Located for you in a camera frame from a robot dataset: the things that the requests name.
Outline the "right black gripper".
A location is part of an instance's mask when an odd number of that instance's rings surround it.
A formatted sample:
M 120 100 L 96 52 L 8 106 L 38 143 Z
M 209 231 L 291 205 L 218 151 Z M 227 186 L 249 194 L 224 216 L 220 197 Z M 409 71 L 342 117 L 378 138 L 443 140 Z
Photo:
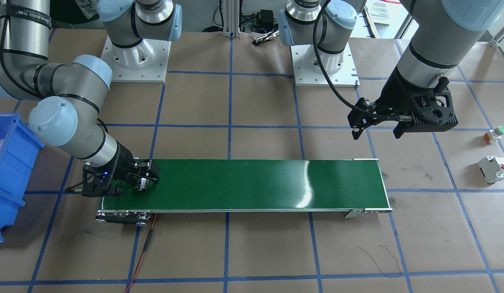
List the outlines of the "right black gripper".
M 111 161 L 106 164 L 114 166 L 112 182 L 117 180 L 124 181 L 130 186 L 133 186 L 134 189 L 139 178 L 147 178 L 150 182 L 153 182 L 156 185 L 159 183 L 160 168 L 158 165 L 153 163 L 153 160 L 149 159 L 144 160 L 143 162 L 136 162 L 136 160 L 133 159 L 133 155 L 127 148 L 120 143 L 118 143 L 117 146 L 118 150 L 116 151 L 116 154 Z

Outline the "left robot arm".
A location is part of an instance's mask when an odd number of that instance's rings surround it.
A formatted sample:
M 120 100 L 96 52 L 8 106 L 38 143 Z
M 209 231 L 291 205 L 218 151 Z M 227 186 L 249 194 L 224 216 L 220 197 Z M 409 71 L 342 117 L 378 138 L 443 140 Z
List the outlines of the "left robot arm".
M 449 73 L 499 19 L 504 0 L 403 0 L 408 12 L 397 36 L 411 21 L 418 28 L 375 101 L 347 101 L 332 83 L 356 24 L 356 10 L 343 0 L 289 0 L 278 16 L 283 44 L 307 45 L 306 63 L 320 74 L 336 97 L 351 108 L 352 137 L 385 121 L 393 133 L 445 132 L 458 125 Z

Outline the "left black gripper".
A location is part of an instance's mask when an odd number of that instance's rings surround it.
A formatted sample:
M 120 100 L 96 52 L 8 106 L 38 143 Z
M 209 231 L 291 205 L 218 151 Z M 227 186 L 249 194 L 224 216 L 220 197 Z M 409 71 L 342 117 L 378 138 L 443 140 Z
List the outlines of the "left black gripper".
M 433 80 L 433 87 L 418 87 L 406 81 L 395 68 L 384 85 L 380 98 L 370 101 L 360 98 L 352 109 L 348 122 L 354 140 L 363 131 L 384 121 L 393 121 L 388 115 L 407 115 L 409 122 L 398 122 L 393 133 L 400 138 L 406 132 L 444 132 L 458 125 L 452 105 L 449 79 L 441 77 Z

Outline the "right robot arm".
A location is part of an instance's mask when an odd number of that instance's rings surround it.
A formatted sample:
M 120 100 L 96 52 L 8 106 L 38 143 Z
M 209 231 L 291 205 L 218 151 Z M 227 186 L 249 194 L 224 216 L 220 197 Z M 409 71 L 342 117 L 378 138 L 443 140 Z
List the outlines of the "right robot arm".
M 155 55 L 149 39 L 177 41 L 182 7 L 171 0 L 96 0 L 94 11 L 114 46 L 117 63 L 144 68 Z M 52 28 L 48 0 L 3 0 L 0 3 L 0 96 L 35 100 L 29 128 L 50 145 L 84 161 L 85 197 L 123 194 L 115 182 L 137 190 L 159 183 L 159 166 L 139 162 L 105 129 L 98 115 L 110 89 L 112 69 L 102 59 L 80 55 L 71 65 L 50 63 Z

